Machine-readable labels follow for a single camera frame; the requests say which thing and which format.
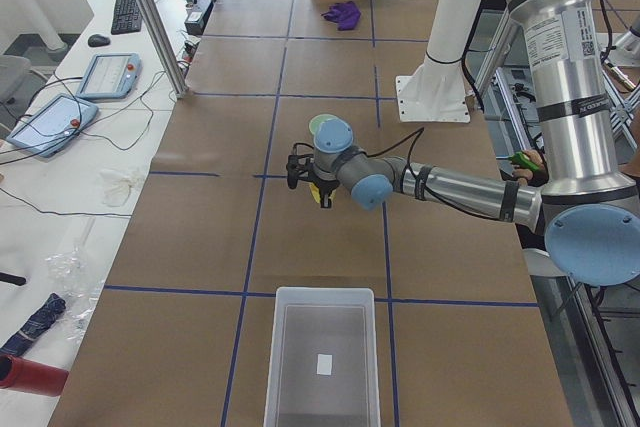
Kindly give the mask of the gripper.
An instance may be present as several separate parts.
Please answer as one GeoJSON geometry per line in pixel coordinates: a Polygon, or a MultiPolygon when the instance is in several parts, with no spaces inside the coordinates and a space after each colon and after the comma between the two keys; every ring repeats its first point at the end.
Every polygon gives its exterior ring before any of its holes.
{"type": "Polygon", "coordinates": [[[325,180],[318,178],[314,181],[320,196],[320,207],[330,209],[332,207],[331,195],[340,186],[340,182],[336,179],[325,180]]]}

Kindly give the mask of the person hand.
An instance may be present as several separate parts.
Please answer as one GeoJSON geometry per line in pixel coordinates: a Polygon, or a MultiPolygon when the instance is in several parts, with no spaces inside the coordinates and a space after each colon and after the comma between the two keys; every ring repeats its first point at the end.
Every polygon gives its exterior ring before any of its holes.
{"type": "Polygon", "coordinates": [[[515,157],[512,175],[519,184],[541,187],[549,181],[546,162],[537,150],[519,151],[515,157]]]}

